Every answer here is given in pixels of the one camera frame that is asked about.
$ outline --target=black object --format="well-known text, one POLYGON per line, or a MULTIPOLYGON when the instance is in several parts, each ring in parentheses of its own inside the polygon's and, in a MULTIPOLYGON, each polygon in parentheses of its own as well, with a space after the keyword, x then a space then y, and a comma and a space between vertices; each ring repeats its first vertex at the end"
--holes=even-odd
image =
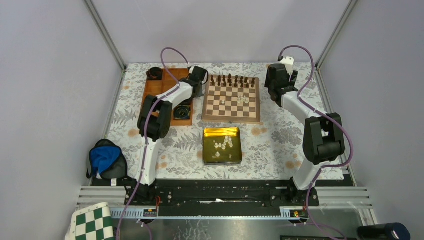
POLYGON ((202 96, 202 82, 207 74, 208 71, 206 69, 194 66, 193 71, 187 77, 180 80, 181 82, 190 84, 190 86, 193 87, 193 92, 191 94, 192 98, 200 98, 202 96))
POLYGON ((360 226, 357 234, 362 240, 410 240, 411 234, 401 223, 387 223, 371 226, 360 226))
POLYGON ((160 67, 152 67, 147 72, 147 80, 159 81, 162 80, 163 70, 160 67))
POLYGON ((90 150, 90 154, 89 154, 90 165, 87 166, 87 173, 86 173, 86 177, 88 179, 93 177, 95 174, 97 174, 97 172, 93 172, 94 167, 93 167, 93 159, 92 159, 91 152, 95 151, 95 149, 97 148, 106 147, 106 146, 117 148, 120 154, 106 170, 100 173, 100 177, 102 179, 111 180, 111 179, 120 179, 127 176, 127 173, 128 173, 127 160, 125 159, 125 156, 122 153, 121 148, 119 146, 116 146, 112 141, 108 139, 101 139, 90 150))
POLYGON ((286 66, 281 63, 271 64, 268 67, 265 80, 265 88, 268 88, 268 93, 271 100, 277 103, 282 108, 282 96, 292 91, 298 91, 295 88, 298 78, 298 71, 293 71, 290 75, 287 73, 286 66))
MULTIPOLYGON (((342 125, 339 114, 334 112, 328 113, 327 116, 342 125)), ((303 152, 309 162, 314 165, 332 162, 345 153, 343 132, 334 123, 321 116, 306 119, 304 125, 303 152), (328 136, 323 136, 322 130, 328 133, 328 136)))
MULTIPOLYGON (((329 237, 323 236, 279 236, 279 240, 330 240, 329 237)), ((347 240, 357 240, 356 238, 348 237, 347 240)))
POLYGON ((190 106, 179 105, 173 110, 173 119, 187 120, 190 119, 190 106))
MULTIPOLYGON (((307 190, 298 190, 298 188, 295 185, 295 182, 293 180, 293 177, 290 178, 290 180, 288 181, 288 186, 287 186, 287 190, 284 192, 284 197, 287 201, 290 201, 293 205, 295 206, 305 206, 305 202, 306 202, 306 197, 308 195, 308 191, 307 190)), ((317 190, 315 190, 315 187, 313 187, 310 190, 310 194, 309 194, 309 206, 312 206, 316 203, 314 203, 315 201, 319 201, 318 200, 318 194, 317 194, 317 190)))
POLYGON ((173 109, 173 104, 169 101, 158 100, 156 96, 152 95, 146 96, 137 122, 137 127, 140 129, 142 137, 144 137, 147 116, 156 101, 159 101, 159 103, 153 109, 153 112, 159 110, 159 116, 151 115, 147 126, 147 137, 153 139, 153 142, 156 142, 158 139, 163 139, 168 134, 171 126, 171 114, 173 109))

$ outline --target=cable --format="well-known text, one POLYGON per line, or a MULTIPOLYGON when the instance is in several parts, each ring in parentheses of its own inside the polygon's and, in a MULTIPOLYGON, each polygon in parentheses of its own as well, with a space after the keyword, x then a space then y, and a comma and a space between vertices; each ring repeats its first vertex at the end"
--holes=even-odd
MULTIPOLYGON (((145 122, 145 124, 144 124, 144 139, 145 139, 145 147, 144 147, 144 153, 143 153, 143 158, 142 158, 142 160, 141 160, 141 172, 140 172, 140 176, 138 177, 138 181, 137 181, 137 184, 135 185, 135 188, 134 188, 134 191, 132 192, 132 194, 131 194, 131 196, 129 197, 129 199, 128 199, 128 202, 126 203, 126 205, 125 205, 125 207, 123 208, 123 211, 122 211, 122 214, 121 214, 121 216, 120 216, 120 218, 119 218, 119 223, 118 223, 118 227, 117 227, 117 230, 116 230, 116 239, 117 240, 120 240, 120 231, 121 231, 121 224, 122 224, 122 220, 123 220, 123 218, 124 218, 124 215, 125 215, 125 212, 127 211, 127 209, 128 209, 128 206, 130 206, 130 203, 131 203, 131 201, 133 200, 133 198, 134 198, 134 196, 136 195, 136 192, 137 192, 137 190, 139 189, 139 186, 140 186, 140 182, 142 181, 142 177, 143 177, 143 172, 144 172, 144 168, 145 168, 145 160, 146 160, 146 153, 147 153, 147 147, 148 147, 148 145, 149 145, 149 140, 148 140, 148 137, 147 137, 147 126, 149 125, 149 120, 150 120, 150 117, 152 116, 152 113, 153 113, 153 109, 155 109, 156 108, 156 105, 158 105, 158 103, 162 100, 162 99, 164 99, 164 98, 166 98, 166 97, 169 97, 169 95, 171 95, 171 94, 173 94, 173 93, 175 93, 178 89, 180 89, 180 82, 178 81, 178 79, 169 71, 169 69, 167 68, 167 66, 165 65, 165 62, 164 62, 164 52, 165 52, 165 50, 173 50, 173 51, 175 51, 175 52, 177 52, 177 53, 179 53, 183 58, 184 58, 184 60, 185 60, 185 62, 188 64, 189 63, 189 61, 187 61, 187 58, 180 52, 180 51, 178 51, 178 50, 176 50, 175 48, 172 48, 172 47, 165 47, 164 49, 162 49, 162 51, 160 52, 160 61, 162 62, 162 65, 163 65, 163 68, 165 69, 165 71, 167 71, 168 72, 168 74, 171 76, 171 78, 173 78, 175 81, 176 81, 176 88, 174 89, 174 90, 172 90, 171 92, 169 92, 168 94, 166 94, 166 95, 163 95, 163 96, 161 96, 156 102, 154 102, 153 103, 153 105, 151 106, 151 108, 150 108, 150 111, 148 112, 148 114, 147 114, 147 118, 146 118, 146 122, 145 122)), ((151 231, 151 229, 150 229, 150 227, 147 227, 147 229, 148 229, 148 231, 149 231, 149 234, 150 234, 150 240, 153 240, 153 235, 152 235, 152 231, 151 231)))
MULTIPOLYGON (((322 116, 322 117, 324 117, 325 119, 327 119, 328 121, 330 121, 330 122, 332 122, 334 125, 336 125, 341 131, 342 131, 342 133, 346 136, 346 139, 347 139, 347 141, 348 141, 348 143, 349 143, 349 148, 350 148, 350 152, 349 152, 349 157, 347 158, 347 161, 346 162, 344 162, 344 163, 341 163, 341 164, 337 164, 337 165, 324 165, 324 166, 322 166, 319 170, 318 170, 318 172, 316 173, 316 175, 315 175, 315 177, 312 179, 312 182, 310 183, 310 185, 309 185, 309 188, 308 188, 308 190, 307 190, 307 195, 306 195, 306 210, 307 210, 307 214, 309 215, 309 218, 312 220, 312 222, 313 222, 313 224, 323 233, 323 234, 325 234, 327 237, 329 237, 330 239, 332 239, 332 240, 339 240, 339 238, 335 238, 335 237, 333 237, 333 236, 331 236, 331 235, 329 235, 327 232, 325 232, 324 230, 322 230, 321 228, 320 228, 320 226, 322 226, 322 227, 326 227, 326 228, 329 228, 329 226, 327 226, 327 225, 324 225, 324 224, 320 224, 320 223, 317 223, 316 221, 315 221, 315 219, 312 217, 312 215, 311 215, 311 213, 310 213, 310 211, 309 211, 309 194, 311 193, 311 190, 312 190, 312 187, 313 187, 313 185, 314 185, 314 183, 315 183, 315 181, 317 181, 317 179, 318 179, 318 177, 320 176, 320 174, 321 174, 321 172, 323 171, 323 169, 326 169, 326 168, 338 168, 338 167, 344 167, 344 166, 346 166, 346 165, 348 165, 350 162, 351 162, 351 160, 352 160, 352 158, 353 158, 353 156, 354 156, 354 145, 353 145, 353 143, 352 143, 352 139, 351 139, 351 137, 349 136, 349 134, 348 134, 348 132, 337 122, 337 121, 335 121, 334 119, 332 119, 331 117, 329 117, 329 116, 327 116, 327 115, 325 115, 324 113, 322 113, 321 111, 318 111, 316 108, 314 108, 312 105, 310 105, 309 103, 307 103, 305 100, 303 100, 302 98, 301 98, 301 93, 302 93, 302 91, 306 88, 306 86, 311 82, 311 80, 312 80, 312 74, 314 73, 314 71, 315 71, 315 66, 314 66, 314 59, 312 58, 312 54, 306 49, 306 48, 304 48, 304 47, 302 47, 302 46, 299 46, 299 45, 290 45, 290 46, 286 46, 285 48, 283 48, 283 50, 281 50, 281 52, 280 52, 280 54, 279 54, 279 57, 281 57, 281 56, 283 56, 283 52, 286 50, 286 49, 290 49, 290 48, 298 48, 298 49, 302 49, 302 50, 304 50, 308 55, 309 55, 309 58, 310 58, 310 64, 311 64, 311 73, 310 73, 310 75, 309 75, 309 78, 308 78, 308 80, 306 81, 306 83, 300 88, 300 90, 299 90, 299 92, 297 93, 297 98, 299 99, 299 101, 302 103, 302 104, 304 104, 306 107, 308 107, 309 109, 311 109, 312 111, 314 111, 314 112, 316 112, 318 115, 320 115, 320 116, 322 116)), ((347 238, 346 238, 346 236, 343 234, 343 233, 341 233, 339 230, 336 230, 335 228, 332 228, 331 227, 331 229, 333 229, 333 230, 335 230, 336 232, 338 232, 338 233, 340 233, 343 237, 344 237, 344 239, 346 240, 347 238)))

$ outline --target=gray wall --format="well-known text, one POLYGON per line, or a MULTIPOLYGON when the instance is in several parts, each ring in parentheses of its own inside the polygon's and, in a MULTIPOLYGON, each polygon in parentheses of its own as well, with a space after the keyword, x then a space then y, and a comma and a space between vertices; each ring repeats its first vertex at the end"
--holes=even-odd
POLYGON ((119 78, 83 1, 1 1, 1 239, 64 238, 119 78))
MULTIPOLYGON (((164 47, 177 48, 192 63, 269 63, 292 44, 308 48, 318 58, 348 2, 94 0, 127 63, 160 62, 164 47)), ((294 54, 298 61, 308 61, 306 54, 294 54)), ((166 61, 183 59, 167 53, 166 61)))
POLYGON ((424 1, 359 1, 322 68, 380 222, 424 239, 424 1))

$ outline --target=square tile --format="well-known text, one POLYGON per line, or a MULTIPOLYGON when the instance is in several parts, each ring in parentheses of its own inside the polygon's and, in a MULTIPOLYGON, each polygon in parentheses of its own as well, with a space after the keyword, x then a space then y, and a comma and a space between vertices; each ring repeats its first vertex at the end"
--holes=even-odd
POLYGON ((85 232, 91 233, 91 232, 94 232, 94 231, 96 231, 96 222, 94 222, 94 221, 87 222, 85 224, 85 232))
POLYGON ((103 229, 103 218, 96 219, 94 221, 94 223, 95 223, 95 230, 96 231, 97 230, 100 230, 100 229, 103 229))
POLYGON ((82 215, 78 215, 76 216, 76 225, 81 225, 81 224, 85 224, 86 223, 86 215, 82 214, 82 215))

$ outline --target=metal bar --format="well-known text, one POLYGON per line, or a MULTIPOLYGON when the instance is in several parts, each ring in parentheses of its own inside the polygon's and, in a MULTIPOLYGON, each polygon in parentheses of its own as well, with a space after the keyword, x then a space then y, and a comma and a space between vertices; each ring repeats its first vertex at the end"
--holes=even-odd
POLYGON ((358 0, 350 0, 349 3, 347 4, 347 7, 344 10, 343 15, 341 16, 340 20, 337 23, 337 26, 335 27, 333 33, 331 34, 330 39, 325 45, 324 51, 322 52, 321 56, 319 56, 318 61, 316 61, 316 66, 318 68, 321 68, 321 66, 325 62, 327 55, 329 54, 331 48, 333 47, 336 39, 338 38, 341 30, 345 26, 346 21, 348 20, 349 16, 351 15, 357 3, 358 3, 358 0))
POLYGON ((102 18, 100 18, 99 12, 97 11, 93 1, 83 0, 83 2, 85 3, 85 6, 87 7, 88 12, 93 18, 93 21, 95 22, 98 30, 100 31, 100 34, 103 36, 103 39, 106 42, 106 45, 109 47, 109 50, 112 53, 113 57, 115 58, 116 62, 118 63, 119 67, 122 70, 125 70, 125 66, 126 66, 125 62, 122 59, 121 54, 119 53, 114 41, 112 40, 111 35, 106 29, 105 24, 102 21, 102 18))

